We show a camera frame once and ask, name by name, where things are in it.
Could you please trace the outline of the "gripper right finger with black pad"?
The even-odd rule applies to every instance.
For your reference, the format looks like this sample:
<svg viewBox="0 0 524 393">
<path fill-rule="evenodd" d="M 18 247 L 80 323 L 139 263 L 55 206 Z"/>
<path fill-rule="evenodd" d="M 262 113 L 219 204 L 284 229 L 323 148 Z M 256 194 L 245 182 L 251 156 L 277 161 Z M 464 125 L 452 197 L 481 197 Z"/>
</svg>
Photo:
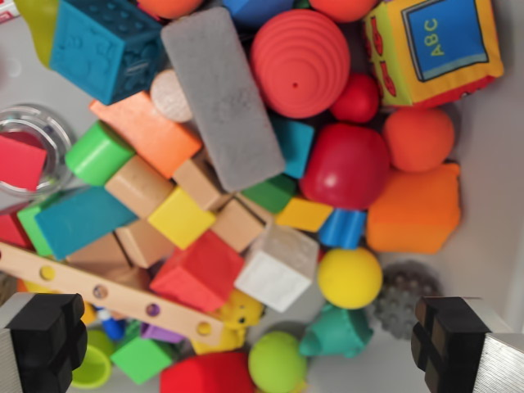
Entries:
<svg viewBox="0 0 524 393">
<path fill-rule="evenodd" d="M 522 392 L 523 334 L 478 297 L 424 296 L 413 361 L 431 392 Z"/>
</svg>

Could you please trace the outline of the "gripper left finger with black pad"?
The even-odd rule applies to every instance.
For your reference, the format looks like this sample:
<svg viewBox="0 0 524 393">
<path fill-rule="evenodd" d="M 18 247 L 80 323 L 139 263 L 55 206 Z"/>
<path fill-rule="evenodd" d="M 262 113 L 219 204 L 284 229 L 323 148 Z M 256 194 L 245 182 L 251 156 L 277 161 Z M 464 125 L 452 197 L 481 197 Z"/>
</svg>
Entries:
<svg viewBox="0 0 524 393">
<path fill-rule="evenodd" d="M 17 292 L 1 306 L 1 391 L 66 392 L 84 360 L 79 294 Z"/>
</svg>

